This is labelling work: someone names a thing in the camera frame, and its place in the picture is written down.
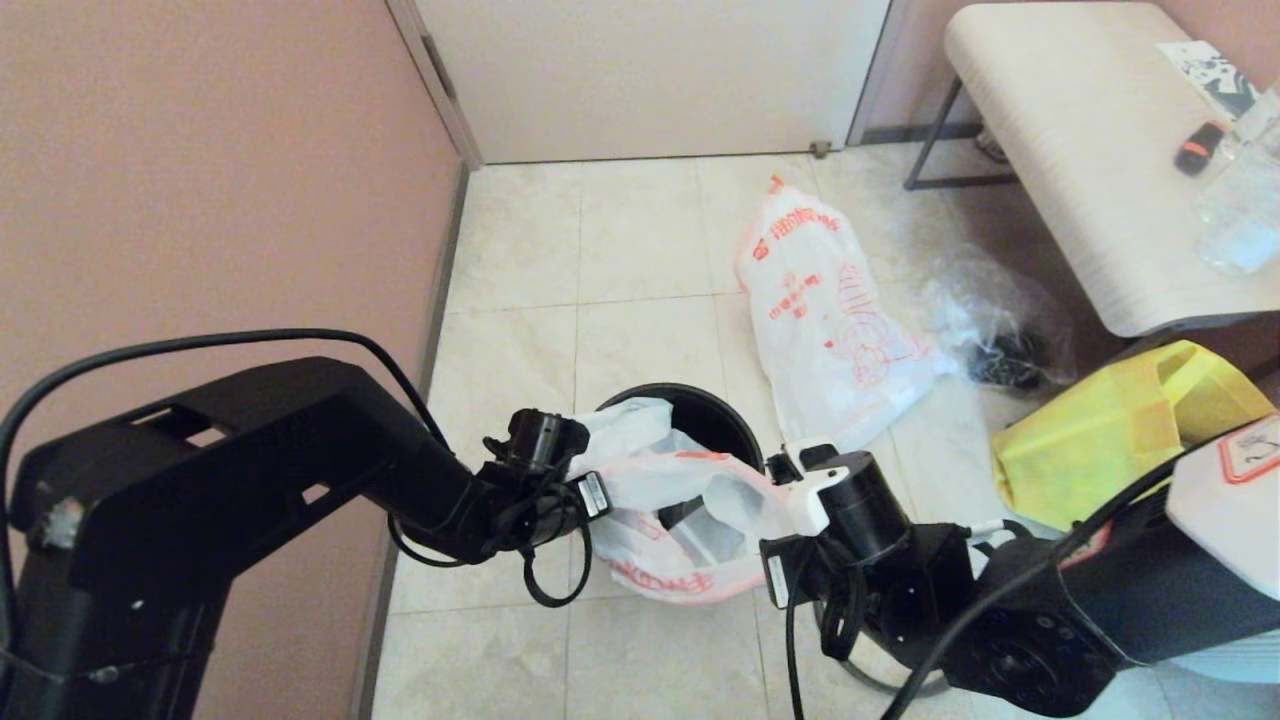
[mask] pink wall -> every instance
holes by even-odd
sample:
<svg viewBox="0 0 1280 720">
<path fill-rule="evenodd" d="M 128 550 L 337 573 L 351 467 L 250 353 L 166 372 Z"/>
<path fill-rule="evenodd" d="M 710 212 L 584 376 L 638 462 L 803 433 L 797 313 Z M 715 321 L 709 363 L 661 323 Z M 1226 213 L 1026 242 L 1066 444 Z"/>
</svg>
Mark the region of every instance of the pink wall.
<svg viewBox="0 0 1280 720">
<path fill-rule="evenodd" d="M 942 53 L 942 32 L 960 8 L 979 0 L 895 0 L 905 12 L 902 29 L 881 49 L 876 63 L 887 63 L 883 88 L 869 110 L 868 127 L 933 122 L 947 85 L 955 77 Z M 986 0 L 1019 1 L 1019 0 Z M 1207 40 L 1267 86 L 1280 76 L 1280 3 L 1274 0 L 1157 0 L 1197 40 Z M 961 99 L 950 122 L 977 120 Z"/>
<path fill-rule="evenodd" d="M 411 373 L 458 165 L 379 0 L 0 4 L 0 407 L 55 366 L 178 334 L 330 325 Z M 206 351 L 58 393 L 22 447 L 250 364 Z M 201 717 L 347 717 L 379 514 L 244 575 Z"/>
</svg>

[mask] yellow cloth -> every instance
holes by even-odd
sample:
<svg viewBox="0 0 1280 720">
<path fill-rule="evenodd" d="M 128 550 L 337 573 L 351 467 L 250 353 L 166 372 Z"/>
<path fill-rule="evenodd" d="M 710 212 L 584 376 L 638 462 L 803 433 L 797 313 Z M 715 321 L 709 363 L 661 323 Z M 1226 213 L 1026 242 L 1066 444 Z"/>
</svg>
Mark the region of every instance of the yellow cloth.
<svg viewBox="0 0 1280 720">
<path fill-rule="evenodd" d="M 1060 530 L 1184 447 L 1275 413 L 1230 363 L 1188 341 L 1093 373 L 992 439 L 996 488 Z"/>
</svg>

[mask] black trash can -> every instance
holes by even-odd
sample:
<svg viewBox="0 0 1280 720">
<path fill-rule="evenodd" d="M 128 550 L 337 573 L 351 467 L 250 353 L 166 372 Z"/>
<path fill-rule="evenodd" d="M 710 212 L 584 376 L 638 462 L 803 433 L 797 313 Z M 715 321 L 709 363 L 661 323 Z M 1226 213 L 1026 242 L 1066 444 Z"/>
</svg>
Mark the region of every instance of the black trash can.
<svg viewBox="0 0 1280 720">
<path fill-rule="evenodd" d="M 744 464 L 764 473 L 764 456 L 755 434 L 746 420 L 728 402 L 705 389 L 680 383 L 649 383 L 620 392 L 605 400 L 596 410 L 617 405 L 632 397 L 657 397 L 671 402 L 671 427 L 684 432 L 695 442 L 713 452 L 727 452 Z M 690 500 L 658 511 L 662 527 L 685 519 L 703 506 L 703 498 Z"/>
</svg>

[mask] white door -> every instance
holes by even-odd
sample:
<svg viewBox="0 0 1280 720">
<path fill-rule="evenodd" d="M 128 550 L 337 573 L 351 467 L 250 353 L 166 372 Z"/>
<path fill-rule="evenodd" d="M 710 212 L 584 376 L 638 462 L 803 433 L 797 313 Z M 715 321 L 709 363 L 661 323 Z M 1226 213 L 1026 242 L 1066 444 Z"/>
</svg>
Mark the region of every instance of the white door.
<svg viewBox="0 0 1280 720">
<path fill-rule="evenodd" d="M 416 0 L 486 163 L 842 147 L 890 0 Z"/>
</svg>

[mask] white table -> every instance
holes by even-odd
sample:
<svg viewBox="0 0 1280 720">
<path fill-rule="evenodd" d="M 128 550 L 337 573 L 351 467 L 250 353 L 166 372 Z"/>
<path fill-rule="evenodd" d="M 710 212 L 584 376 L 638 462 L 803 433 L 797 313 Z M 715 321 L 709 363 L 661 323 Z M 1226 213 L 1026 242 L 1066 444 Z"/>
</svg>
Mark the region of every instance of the white table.
<svg viewBox="0 0 1280 720">
<path fill-rule="evenodd" d="M 987 127 L 1121 337 L 1280 311 L 1280 261 L 1234 278 L 1193 250 L 1193 201 L 1221 158 L 1198 178 L 1174 168 L 1215 117 L 1156 47 L 1187 40 L 1146 3 L 970 5 L 946 31 Z"/>
</svg>

